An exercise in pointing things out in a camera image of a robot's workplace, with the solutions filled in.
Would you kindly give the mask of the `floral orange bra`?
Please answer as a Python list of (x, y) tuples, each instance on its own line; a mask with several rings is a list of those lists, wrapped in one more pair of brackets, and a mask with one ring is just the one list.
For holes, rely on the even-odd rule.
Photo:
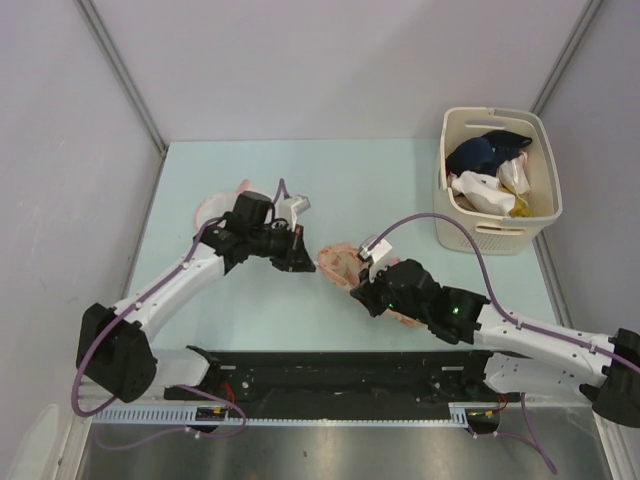
[(382, 281), (377, 276), (398, 264), (400, 259), (392, 256), (388, 265), (369, 265), (358, 258), (358, 248), (348, 242), (325, 246), (317, 254), (316, 265), (333, 284), (345, 292), (349, 293), (365, 282), (373, 283), (380, 289)]

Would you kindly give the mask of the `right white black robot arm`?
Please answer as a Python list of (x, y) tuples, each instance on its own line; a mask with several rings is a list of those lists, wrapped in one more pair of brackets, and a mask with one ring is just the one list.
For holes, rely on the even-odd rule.
[(492, 366), (463, 373), (461, 388), (473, 401), (500, 393), (584, 396), (599, 416), (622, 426), (639, 425), (639, 335), (621, 328), (613, 336), (545, 325), (515, 316), (489, 298), (442, 286), (415, 260), (400, 261), (351, 289), (373, 317), (386, 311), (424, 324), (437, 338), (456, 345), (497, 347), (529, 359), (534, 376)]

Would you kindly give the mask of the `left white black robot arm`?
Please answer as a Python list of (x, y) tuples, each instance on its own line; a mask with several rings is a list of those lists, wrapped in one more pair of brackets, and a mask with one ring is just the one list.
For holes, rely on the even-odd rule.
[(226, 211), (203, 222), (185, 256), (151, 285), (113, 306), (95, 303), (82, 317), (76, 378), (89, 378), (125, 403), (150, 387), (186, 385), (197, 398), (214, 397), (220, 374), (197, 348), (159, 350), (154, 337), (193, 296), (251, 257), (266, 258), (287, 273), (316, 267), (304, 245), (302, 195), (272, 199), (244, 191), (224, 201)]

